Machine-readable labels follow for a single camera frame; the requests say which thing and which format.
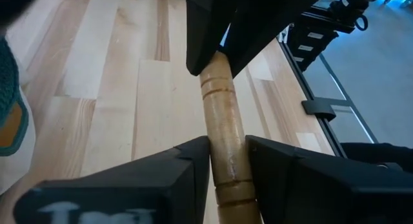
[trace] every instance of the wooden handle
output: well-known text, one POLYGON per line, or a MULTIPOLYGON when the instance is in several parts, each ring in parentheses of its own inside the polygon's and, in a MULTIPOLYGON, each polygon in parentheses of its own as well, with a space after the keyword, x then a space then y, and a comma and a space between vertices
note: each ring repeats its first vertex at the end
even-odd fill
POLYGON ((227 57, 216 52, 200 78, 219 222, 261 223, 227 57))

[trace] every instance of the gray floor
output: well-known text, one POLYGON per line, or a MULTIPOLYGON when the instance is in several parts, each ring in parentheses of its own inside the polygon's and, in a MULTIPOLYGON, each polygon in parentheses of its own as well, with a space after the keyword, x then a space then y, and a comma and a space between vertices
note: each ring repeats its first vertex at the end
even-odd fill
MULTIPOLYGON (((340 34, 323 52, 379 142, 413 148, 413 10, 370 4, 369 28, 340 34)), ((305 76, 317 96, 341 98, 318 59, 305 76)), ((331 122, 340 141, 368 138, 350 110, 331 122)))

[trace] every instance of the dark fabric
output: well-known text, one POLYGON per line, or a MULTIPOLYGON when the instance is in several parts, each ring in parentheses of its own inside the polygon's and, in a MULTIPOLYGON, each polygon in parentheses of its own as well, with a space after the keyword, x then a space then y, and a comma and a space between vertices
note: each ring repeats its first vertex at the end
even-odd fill
POLYGON ((349 159, 373 164, 397 163, 404 171, 413 173, 413 150, 407 147, 389 143, 342 143, 341 146, 349 159))
POLYGON ((34 0, 0 0, 0 32, 17 19, 34 0))
POLYGON ((19 97, 19 69, 5 37, 0 38, 0 127, 19 97))

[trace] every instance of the black metal frame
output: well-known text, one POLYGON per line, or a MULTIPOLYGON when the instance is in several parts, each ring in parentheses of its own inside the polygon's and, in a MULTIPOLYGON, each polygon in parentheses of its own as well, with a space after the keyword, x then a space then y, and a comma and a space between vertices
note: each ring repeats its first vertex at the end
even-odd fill
POLYGON ((351 33, 355 27, 354 23, 345 23, 333 17, 332 13, 326 8, 311 6, 306 12, 303 12, 295 22, 305 26, 316 26, 327 30, 351 33))
POLYGON ((363 128, 369 135, 370 139, 373 141, 373 143, 378 143, 379 141, 377 138, 374 136, 373 132, 371 129, 368 127, 366 121, 363 119, 361 116, 359 110, 356 108, 355 104, 353 103, 353 100, 351 100, 350 96, 347 94, 346 90, 344 89, 343 85, 340 83, 340 80, 338 79, 337 75, 333 72, 331 69, 330 65, 327 63, 327 60, 324 58, 323 54, 319 55, 321 62, 324 64, 325 68, 327 69, 328 73, 333 77, 334 81, 336 82, 337 86, 339 87, 341 93, 343 94, 345 100, 339 100, 339 99, 330 99, 330 104, 331 105, 337 105, 337 106, 344 106, 344 107, 350 107, 354 114, 357 116, 359 119, 361 125, 363 125, 363 128))
MULTIPOLYGON (((299 85, 301 86, 301 89, 304 92, 305 97, 308 100, 313 100, 315 95, 312 93, 310 86, 308 85, 307 81, 304 78, 304 75, 301 71, 301 69, 298 67, 297 63, 295 62, 290 49, 288 48, 288 45, 285 43, 280 43, 281 49, 283 50, 285 57, 288 61, 288 63, 291 66, 291 69, 294 73, 294 75, 297 78, 297 81, 299 85)), ((340 142, 338 141, 334 131, 332 130, 330 123, 326 118, 319 118, 317 117, 318 123, 321 126, 321 129, 325 133, 325 136, 327 138, 327 141, 330 143, 330 146, 336 156, 342 157, 342 158, 347 158, 347 155, 345 154, 343 148, 341 147, 340 142)))
POLYGON ((246 136, 264 223, 411 223, 413 176, 246 136))

